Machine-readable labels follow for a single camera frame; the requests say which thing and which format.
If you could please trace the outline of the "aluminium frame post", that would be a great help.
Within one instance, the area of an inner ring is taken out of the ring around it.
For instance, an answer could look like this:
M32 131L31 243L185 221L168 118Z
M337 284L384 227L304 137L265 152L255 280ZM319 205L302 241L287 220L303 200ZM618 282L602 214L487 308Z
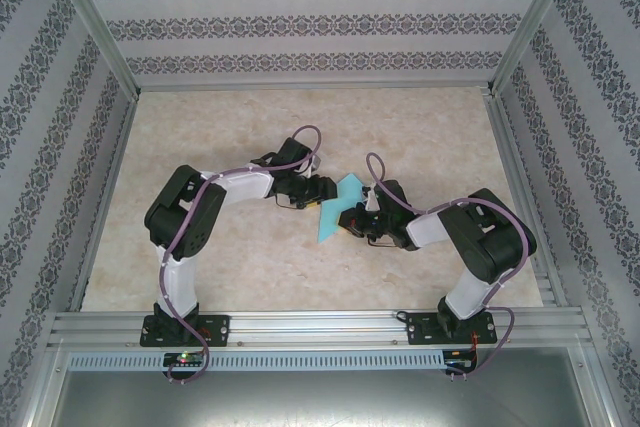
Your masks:
M553 0L532 0L498 64L495 75L488 83L487 92L490 96L499 94L505 88L552 3Z
M95 2L93 0L71 0L71 2L127 97L137 101L140 87Z

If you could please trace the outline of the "aluminium side rail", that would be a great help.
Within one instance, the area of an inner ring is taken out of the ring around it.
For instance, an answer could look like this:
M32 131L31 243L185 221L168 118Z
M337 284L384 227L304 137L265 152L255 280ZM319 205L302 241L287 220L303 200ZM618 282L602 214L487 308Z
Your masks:
M138 98L130 101L127 106L126 114L122 118L120 129L118 131L117 142L114 145L106 176L101 187L100 196L96 204L97 210L92 220L85 249L81 257L82 262L79 266L77 275L75 276L71 296L69 297L67 307L65 308L67 312L78 312L82 308L86 288L99 250L110 204L114 195L126 146L134 123L137 106Z
M543 305L546 307L568 307L570 303L562 289L507 114L504 112L500 99L491 95L485 95L483 99L512 195L514 211L536 238L537 251L530 258L530 262L538 282Z

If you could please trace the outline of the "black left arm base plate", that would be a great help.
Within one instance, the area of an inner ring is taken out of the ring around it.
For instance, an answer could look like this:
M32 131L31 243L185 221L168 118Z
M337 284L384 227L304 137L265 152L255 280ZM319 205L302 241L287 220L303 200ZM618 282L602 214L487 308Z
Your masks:
M199 315L192 326L208 347L226 347L230 317ZM202 342L174 318L166 321L155 315L144 318L139 344L142 347L202 347Z

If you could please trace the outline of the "grey metal tray panel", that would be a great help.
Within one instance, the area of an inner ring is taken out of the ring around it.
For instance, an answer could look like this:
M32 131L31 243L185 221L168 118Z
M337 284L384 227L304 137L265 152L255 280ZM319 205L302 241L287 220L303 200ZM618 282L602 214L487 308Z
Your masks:
M54 427L608 427L568 382L522 388L430 372L219 373L174 386L159 374L74 372Z

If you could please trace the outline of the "aluminium mounting rail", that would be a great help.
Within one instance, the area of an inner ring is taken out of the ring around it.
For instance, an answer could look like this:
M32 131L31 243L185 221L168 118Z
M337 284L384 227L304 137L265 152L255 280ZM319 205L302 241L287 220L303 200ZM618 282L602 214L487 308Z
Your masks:
M590 344L580 308L516 308L493 313L493 331L507 347ZM54 317L46 347L66 351L133 351L140 347L144 312L68 312ZM230 312L230 350L380 350L408 348L416 329L391 310Z

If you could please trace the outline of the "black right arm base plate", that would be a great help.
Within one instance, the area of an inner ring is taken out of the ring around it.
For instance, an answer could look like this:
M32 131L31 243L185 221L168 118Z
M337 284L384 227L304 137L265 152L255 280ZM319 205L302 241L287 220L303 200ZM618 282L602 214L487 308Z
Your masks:
M440 321L436 312L409 313L406 331L410 345L493 345L498 341L493 316L481 311L475 316L458 321L456 318Z

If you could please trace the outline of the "turquoise cloth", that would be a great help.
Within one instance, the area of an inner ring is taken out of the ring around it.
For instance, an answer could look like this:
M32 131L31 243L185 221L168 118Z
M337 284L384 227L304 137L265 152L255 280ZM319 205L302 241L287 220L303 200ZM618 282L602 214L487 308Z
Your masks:
M337 183L337 197L321 203L317 242L322 243L338 231L339 217L343 211L362 201L364 184L353 173Z

